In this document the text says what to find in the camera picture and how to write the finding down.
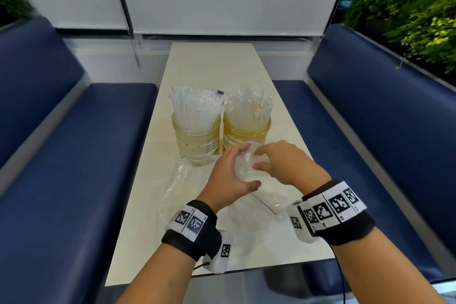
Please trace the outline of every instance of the booth seat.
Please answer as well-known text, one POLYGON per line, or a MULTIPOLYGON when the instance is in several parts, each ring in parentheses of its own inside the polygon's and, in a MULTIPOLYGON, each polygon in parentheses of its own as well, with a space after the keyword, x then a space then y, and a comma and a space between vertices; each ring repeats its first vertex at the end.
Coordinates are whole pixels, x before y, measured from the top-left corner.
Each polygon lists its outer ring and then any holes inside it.
MULTIPOLYGON (((437 236, 456 254, 456 93, 343 25, 331 25, 308 68, 437 236)), ((429 281, 445 278, 389 193, 303 81, 274 81, 314 160, 345 180, 384 234, 429 281)), ((342 292, 337 262, 302 265, 313 295, 342 292)))
MULTIPOLYGON (((44 17, 0 33, 0 165, 83 77, 44 17)), ((90 84, 0 196, 0 303, 94 301, 152 115, 153 84, 90 84)))

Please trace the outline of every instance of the bundle of straws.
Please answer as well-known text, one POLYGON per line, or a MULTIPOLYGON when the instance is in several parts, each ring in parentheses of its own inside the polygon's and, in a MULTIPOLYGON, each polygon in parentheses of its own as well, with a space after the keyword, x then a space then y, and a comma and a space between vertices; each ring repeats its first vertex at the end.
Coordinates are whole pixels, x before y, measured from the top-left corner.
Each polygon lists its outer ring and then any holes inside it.
POLYGON ((170 95, 178 125, 191 133, 211 128, 223 108, 223 99, 214 89, 171 88, 170 95))
POLYGON ((272 96, 250 88, 235 91, 226 97, 225 112, 235 128, 245 132, 264 129, 272 110, 272 96))

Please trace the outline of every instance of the planter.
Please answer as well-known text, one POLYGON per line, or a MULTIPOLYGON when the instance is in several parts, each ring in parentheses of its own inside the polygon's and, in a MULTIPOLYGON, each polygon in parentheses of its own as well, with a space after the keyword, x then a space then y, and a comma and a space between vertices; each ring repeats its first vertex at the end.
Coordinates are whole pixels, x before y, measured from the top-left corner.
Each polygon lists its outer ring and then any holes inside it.
MULTIPOLYGON (((386 32, 386 23, 382 19, 368 19, 365 16, 362 16, 356 31, 367 36, 378 44, 388 48, 399 56, 403 57, 406 53, 406 47, 402 46, 400 43, 390 42, 389 38, 385 35, 386 32)), ((428 71, 434 76, 448 82, 452 86, 456 86, 456 72, 445 73, 446 65, 440 63, 428 63, 423 59, 417 58, 408 58, 408 61, 418 65, 422 69, 428 71)))
POLYGON ((0 28, 14 21, 15 19, 8 13, 6 7, 0 5, 0 28))

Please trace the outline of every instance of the white table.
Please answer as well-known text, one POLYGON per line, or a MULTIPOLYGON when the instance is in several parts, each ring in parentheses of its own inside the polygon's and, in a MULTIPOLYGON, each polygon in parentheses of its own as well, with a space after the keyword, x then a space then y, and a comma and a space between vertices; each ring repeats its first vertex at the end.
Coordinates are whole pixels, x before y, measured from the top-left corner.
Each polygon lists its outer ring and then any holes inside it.
MULTIPOLYGON (((170 177, 181 161, 171 125, 173 109, 169 94, 172 86, 183 85, 201 85, 225 92, 243 86, 264 88, 274 99, 267 142, 284 139, 309 154, 252 44, 173 43, 106 286, 129 284, 160 244, 163 230, 157 227, 157 207, 170 177)), ((210 172, 211 166, 198 170, 210 172)), ((291 186, 284 186, 283 191, 289 197, 301 197, 291 186)), ((225 208, 219 212, 218 226, 236 235, 236 231, 233 231, 236 227, 227 210, 225 208)), ((251 219, 250 216, 241 218, 246 221, 251 219)), ((252 231, 251 236, 248 236, 245 230, 236 236, 237 242, 230 255, 228 271, 334 257, 329 246, 322 240, 313 244, 300 242, 288 219, 272 218, 265 226, 261 225, 261 221, 252 222, 255 231, 252 231)), ((206 273, 209 273, 206 269, 199 268, 193 275, 206 273)))

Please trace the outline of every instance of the clear plastic jar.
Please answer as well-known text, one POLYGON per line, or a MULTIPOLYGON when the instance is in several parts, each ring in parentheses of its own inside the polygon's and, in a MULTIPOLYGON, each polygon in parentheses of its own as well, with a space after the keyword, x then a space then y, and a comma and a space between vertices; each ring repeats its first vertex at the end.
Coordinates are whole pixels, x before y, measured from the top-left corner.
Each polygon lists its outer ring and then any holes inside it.
POLYGON ((271 117, 266 126, 255 132, 246 132, 238 130, 233 127, 227 117, 227 114, 223 114, 223 151, 234 144, 242 144, 250 140, 255 140, 261 143, 265 143, 266 135, 268 134, 269 128, 271 127, 271 117))
POLYGON ((204 166, 210 157, 218 153, 220 144, 220 121, 213 123, 206 131, 189 133, 176 122, 174 113, 171 116, 172 125, 176 133, 177 147, 181 158, 187 158, 193 166, 204 166))

